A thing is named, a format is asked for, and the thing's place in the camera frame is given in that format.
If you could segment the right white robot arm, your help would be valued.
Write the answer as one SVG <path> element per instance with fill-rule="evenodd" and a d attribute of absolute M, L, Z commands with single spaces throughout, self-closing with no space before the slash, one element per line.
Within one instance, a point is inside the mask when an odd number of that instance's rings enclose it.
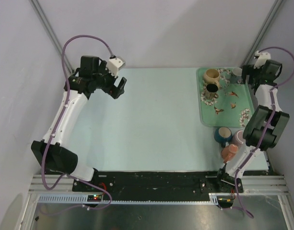
<path fill-rule="evenodd" d="M 242 83 L 247 83 L 259 103 L 254 114 L 245 126 L 245 143 L 238 153 L 221 168 L 215 179 L 216 189 L 226 192 L 237 186 L 248 165 L 263 151 L 272 149 L 278 143 L 290 116 L 283 112 L 277 100 L 277 87 L 274 82 L 282 71 L 282 64 L 268 59 L 263 64 L 244 65 Z"/>

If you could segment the salmon pink mug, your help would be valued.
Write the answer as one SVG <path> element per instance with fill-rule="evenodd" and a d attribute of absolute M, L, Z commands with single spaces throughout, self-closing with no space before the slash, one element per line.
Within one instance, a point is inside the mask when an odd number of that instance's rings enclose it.
<path fill-rule="evenodd" d="M 234 144 L 230 144 L 223 148 L 221 151 L 221 157 L 224 163 L 230 161 L 236 154 L 238 153 L 238 146 Z"/>

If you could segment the black striped mug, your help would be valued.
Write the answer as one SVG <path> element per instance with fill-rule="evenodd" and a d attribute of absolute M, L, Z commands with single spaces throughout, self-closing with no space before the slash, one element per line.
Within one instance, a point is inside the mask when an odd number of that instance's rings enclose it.
<path fill-rule="evenodd" d="M 218 86 L 216 84 L 207 84 L 206 89 L 205 89 L 205 98 L 207 100 L 211 100 L 213 98 L 218 99 L 219 95 L 217 94 L 218 92 Z"/>

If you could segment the beige wooden mug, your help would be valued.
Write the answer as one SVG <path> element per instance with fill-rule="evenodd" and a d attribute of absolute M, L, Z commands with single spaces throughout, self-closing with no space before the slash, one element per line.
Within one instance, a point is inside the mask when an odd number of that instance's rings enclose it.
<path fill-rule="evenodd" d="M 215 84 L 220 87 L 220 73 L 216 69 L 207 69 L 203 74 L 203 80 L 206 84 Z"/>

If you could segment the right aluminium frame post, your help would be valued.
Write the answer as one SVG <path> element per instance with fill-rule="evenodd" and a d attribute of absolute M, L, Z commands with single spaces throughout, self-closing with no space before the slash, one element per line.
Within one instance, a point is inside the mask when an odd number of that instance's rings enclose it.
<path fill-rule="evenodd" d="M 250 62 L 250 60 L 253 58 L 255 52 L 259 49 L 260 44 L 264 40 L 266 34 L 270 30 L 272 24 L 274 23 L 275 19 L 279 15 L 281 9 L 285 5 L 286 0 L 275 0 L 270 11 L 268 12 L 266 19 L 264 20 L 253 44 L 251 45 L 249 51 L 247 52 L 244 60 L 242 61 L 240 67 L 243 65 L 246 65 Z"/>

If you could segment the grey mug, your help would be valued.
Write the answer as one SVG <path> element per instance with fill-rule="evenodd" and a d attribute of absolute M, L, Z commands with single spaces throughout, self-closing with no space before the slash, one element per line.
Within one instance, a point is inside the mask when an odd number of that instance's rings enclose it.
<path fill-rule="evenodd" d="M 242 69 L 241 68 L 233 68 L 231 70 L 230 83 L 231 84 L 239 84 L 242 80 Z"/>

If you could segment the mauve purple mug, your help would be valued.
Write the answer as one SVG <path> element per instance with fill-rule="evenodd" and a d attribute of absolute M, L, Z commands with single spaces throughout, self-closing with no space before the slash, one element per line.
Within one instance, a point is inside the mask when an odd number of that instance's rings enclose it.
<path fill-rule="evenodd" d="M 238 130 L 234 133 L 232 139 L 231 139 L 231 144 L 234 144 L 238 147 L 242 146 L 245 143 L 245 139 L 243 138 L 243 130 Z"/>

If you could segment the left aluminium frame post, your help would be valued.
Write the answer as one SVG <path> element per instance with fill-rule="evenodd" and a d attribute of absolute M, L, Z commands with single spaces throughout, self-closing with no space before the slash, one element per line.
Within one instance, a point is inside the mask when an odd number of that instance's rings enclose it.
<path fill-rule="evenodd" d="M 59 41 L 51 23 L 49 22 L 40 2 L 38 0 L 29 0 L 36 16 L 38 17 L 40 23 L 42 24 L 47 36 L 49 37 L 54 49 L 61 58 L 63 45 Z"/>

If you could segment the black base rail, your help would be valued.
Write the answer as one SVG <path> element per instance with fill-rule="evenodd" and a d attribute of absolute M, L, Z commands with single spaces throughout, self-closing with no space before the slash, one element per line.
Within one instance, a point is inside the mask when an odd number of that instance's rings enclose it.
<path fill-rule="evenodd" d="M 209 193 L 242 193 L 241 179 L 237 186 L 217 181 L 218 171 L 202 172 L 96 172 L 90 185 L 74 182 L 72 191 L 94 193 L 95 186 L 106 188 L 104 198 L 179 198 L 182 201 Z"/>

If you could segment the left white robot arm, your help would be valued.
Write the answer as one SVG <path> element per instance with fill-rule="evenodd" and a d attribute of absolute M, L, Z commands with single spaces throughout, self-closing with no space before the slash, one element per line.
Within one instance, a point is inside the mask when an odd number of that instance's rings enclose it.
<path fill-rule="evenodd" d="M 99 187 L 100 180 L 94 176 L 95 169 L 70 151 L 68 144 L 82 109 L 97 89 L 113 99 L 124 93 L 126 78 L 122 78 L 118 86 L 115 85 L 124 66 L 125 61 L 121 57 L 113 56 L 108 61 L 94 56 L 81 57 L 80 67 L 65 83 L 62 102 L 52 125 L 41 141 L 35 140 L 31 145 L 42 174 L 50 170 L 76 177 L 83 180 L 83 186 L 89 191 Z"/>

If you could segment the green floral tray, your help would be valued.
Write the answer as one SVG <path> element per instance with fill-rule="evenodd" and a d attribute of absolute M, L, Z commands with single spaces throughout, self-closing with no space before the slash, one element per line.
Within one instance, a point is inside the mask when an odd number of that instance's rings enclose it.
<path fill-rule="evenodd" d="M 203 75 L 209 69 L 199 68 L 196 71 L 201 122 L 209 127 L 245 128 L 254 113 L 248 86 L 241 84 L 240 80 L 230 82 L 233 68 L 214 67 L 220 74 L 218 98 L 207 99 L 207 83 Z"/>

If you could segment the aluminium frame post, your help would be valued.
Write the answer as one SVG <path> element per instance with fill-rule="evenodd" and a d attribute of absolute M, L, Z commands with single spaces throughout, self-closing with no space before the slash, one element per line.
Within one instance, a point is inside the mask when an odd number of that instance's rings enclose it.
<path fill-rule="evenodd" d="M 285 5 L 286 0 L 275 0 L 270 11 L 268 12 L 266 19 L 264 20 L 253 44 L 251 45 L 249 51 L 247 52 L 244 60 L 242 61 L 240 67 L 243 65 L 246 65 L 250 62 L 250 60 L 253 58 L 255 52 L 259 49 L 260 44 L 264 40 L 266 34 L 270 30 L 272 24 L 274 23 L 275 19 L 279 15 L 281 9 Z"/>
<path fill-rule="evenodd" d="M 49 22 L 40 2 L 38 0 L 29 0 L 36 16 L 38 17 L 40 23 L 42 24 L 47 36 L 49 37 L 54 49 L 61 58 L 63 45 L 59 41 L 51 23 Z"/>

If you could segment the blue mug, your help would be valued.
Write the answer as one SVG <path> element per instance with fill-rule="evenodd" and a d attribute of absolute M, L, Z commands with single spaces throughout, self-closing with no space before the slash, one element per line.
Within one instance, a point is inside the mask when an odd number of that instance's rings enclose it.
<path fill-rule="evenodd" d="M 225 148 L 227 143 L 232 139 L 232 131 L 227 127 L 219 127 L 215 130 L 214 140 Z"/>

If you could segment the aluminium base profile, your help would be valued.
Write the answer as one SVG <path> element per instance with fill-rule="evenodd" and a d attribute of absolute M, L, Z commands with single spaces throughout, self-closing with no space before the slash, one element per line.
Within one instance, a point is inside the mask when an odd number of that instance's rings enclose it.
<path fill-rule="evenodd" d="M 289 193 L 284 176 L 243 176 L 242 184 L 246 193 Z"/>

